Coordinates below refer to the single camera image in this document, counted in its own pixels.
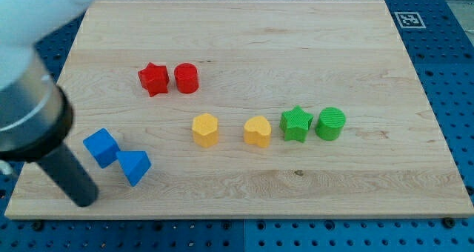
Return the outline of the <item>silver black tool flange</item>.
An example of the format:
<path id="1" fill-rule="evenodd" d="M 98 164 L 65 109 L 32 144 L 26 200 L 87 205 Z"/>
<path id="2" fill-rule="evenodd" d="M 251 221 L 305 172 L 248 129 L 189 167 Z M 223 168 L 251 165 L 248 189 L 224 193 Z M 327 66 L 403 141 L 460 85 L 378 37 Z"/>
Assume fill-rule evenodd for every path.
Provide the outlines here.
<path id="1" fill-rule="evenodd" d="M 73 108 L 33 48 L 1 54 L 1 159 L 34 162 L 62 144 Z"/>

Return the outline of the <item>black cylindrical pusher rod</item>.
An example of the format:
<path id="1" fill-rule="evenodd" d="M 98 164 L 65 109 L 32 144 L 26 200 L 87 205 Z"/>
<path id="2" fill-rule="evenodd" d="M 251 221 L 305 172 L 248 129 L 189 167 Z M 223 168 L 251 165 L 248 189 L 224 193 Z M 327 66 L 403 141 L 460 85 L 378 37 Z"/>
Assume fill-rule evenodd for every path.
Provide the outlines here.
<path id="1" fill-rule="evenodd" d="M 36 164 L 79 207 L 93 204 L 99 188 L 66 144 L 61 143 Z"/>

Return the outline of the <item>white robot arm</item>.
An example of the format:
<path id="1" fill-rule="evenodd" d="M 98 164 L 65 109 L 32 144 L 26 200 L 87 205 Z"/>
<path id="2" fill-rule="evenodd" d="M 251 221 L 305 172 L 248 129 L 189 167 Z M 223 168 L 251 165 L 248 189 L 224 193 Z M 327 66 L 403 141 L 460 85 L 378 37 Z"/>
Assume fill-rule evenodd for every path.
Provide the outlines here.
<path id="1" fill-rule="evenodd" d="M 1 160 L 35 162 L 79 207 L 99 189 L 64 143 L 73 107 L 35 49 L 95 0 L 1 0 Z"/>

